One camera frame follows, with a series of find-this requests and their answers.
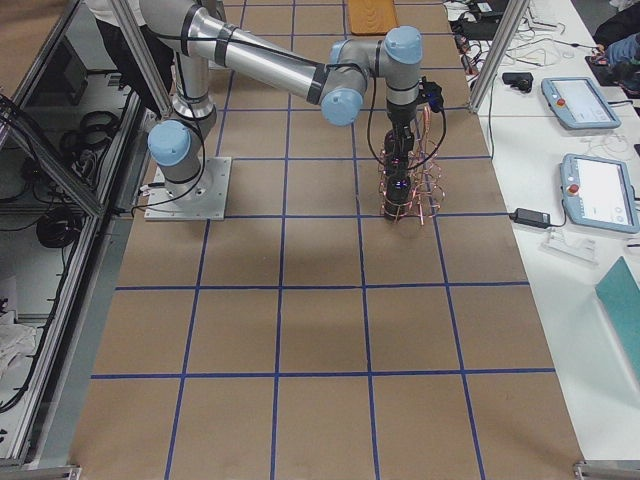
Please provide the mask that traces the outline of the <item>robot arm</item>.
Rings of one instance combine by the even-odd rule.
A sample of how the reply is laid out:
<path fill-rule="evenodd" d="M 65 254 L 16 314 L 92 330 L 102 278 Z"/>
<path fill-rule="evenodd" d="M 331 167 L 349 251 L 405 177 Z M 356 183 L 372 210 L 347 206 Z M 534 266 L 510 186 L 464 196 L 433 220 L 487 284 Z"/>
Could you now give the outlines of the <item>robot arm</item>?
<path fill-rule="evenodd" d="M 194 1 L 143 1 L 141 13 L 151 32 L 176 53 L 216 64 L 283 89 L 318 105 L 333 125 L 353 123 L 370 80 L 386 82 L 387 115 L 392 124 L 391 155 L 385 161 L 386 193 L 396 204 L 408 199 L 411 123 L 420 102 L 420 32 L 391 29 L 379 41 L 346 40 L 334 45 L 326 64 L 298 57 L 236 26 L 214 18 Z"/>

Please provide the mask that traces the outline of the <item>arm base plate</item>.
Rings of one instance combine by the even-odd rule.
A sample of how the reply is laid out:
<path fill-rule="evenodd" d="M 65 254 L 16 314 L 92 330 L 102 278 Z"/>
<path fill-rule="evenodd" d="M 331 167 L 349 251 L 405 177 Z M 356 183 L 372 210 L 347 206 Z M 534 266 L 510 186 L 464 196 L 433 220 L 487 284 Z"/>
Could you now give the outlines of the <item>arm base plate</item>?
<path fill-rule="evenodd" d="M 148 221 L 222 221 L 225 218 L 231 177 L 231 157 L 207 157 L 204 173 L 183 185 L 167 182 L 160 167 L 153 182 L 161 186 L 149 190 Z"/>

